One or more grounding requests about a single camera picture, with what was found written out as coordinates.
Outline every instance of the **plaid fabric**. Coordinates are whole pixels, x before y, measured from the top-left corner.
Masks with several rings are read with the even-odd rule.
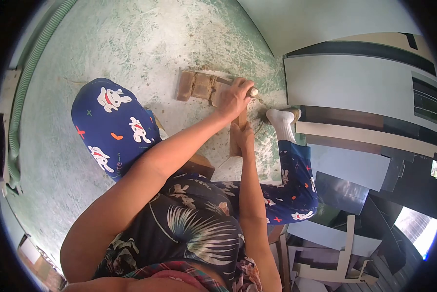
[[[182,261],[149,265],[144,268],[130,272],[124,275],[123,278],[144,279],[151,277],[153,274],[163,270],[174,270],[187,273],[188,275],[198,280],[204,286],[204,288],[206,288],[210,292],[228,292],[228,290],[216,280],[212,279],[204,272],[192,267],[187,262]]]

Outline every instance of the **pajama pants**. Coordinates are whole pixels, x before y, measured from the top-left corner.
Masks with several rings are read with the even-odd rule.
[[[109,79],[98,78],[84,85],[74,100],[71,117],[89,153],[114,181],[161,141],[152,111],[145,110],[132,92]],[[280,140],[278,146],[282,184],[261,184],[268,224],[273,225],[308,219],[318,207],[310,148],[286,140]],[[245,207],[239,206],[240,182],[212,184],[228,195],[237,213],[239,207]]]

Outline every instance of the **red x print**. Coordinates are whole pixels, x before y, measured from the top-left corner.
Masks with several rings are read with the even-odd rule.
[[[75,126],[75,128],[77,129],[77,133],[79,135],[81,135],[82,139],[84,140],[84,136],[82,136],[82,134],[85,134],[85,131],[80,131],[79,128],[77,126]]]

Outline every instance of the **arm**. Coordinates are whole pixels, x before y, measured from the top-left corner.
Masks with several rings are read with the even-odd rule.
[[[250,101],[246,92],[253,85],[253,81],[235,79],[213,114],[149,149],[118,183],[79,216],[60,252],[62,270],[68,282],[92,278],[107,247],[117,234],[128,228],[167,178],[246,108]]]
[[[259,270],[264,292],[281,292],[280,275],[267,239],[267,219],[264,196],[257,176],[254,154],[254,134],[249,122],[241,132],[232,124],[237,142],[243,153],[243,172],[239,189],[239,224],[246,239],[246,254]]]

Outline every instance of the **hand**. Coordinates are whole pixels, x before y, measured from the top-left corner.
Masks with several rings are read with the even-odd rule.
[[[252,86],[254,86],[252,80],[246,80],[242,77],[235,79],[230,88],[222,92],[216,111],[227,122],[236,119],[252,99],[252,97],[246,96]]]
[[[232,123],[230,131],[233,131],[236,143],[241,149],[243,156],[254,155],[254,132],[249,121],[246,121],[246,127],[243,131],[239,129],[237,124]]]

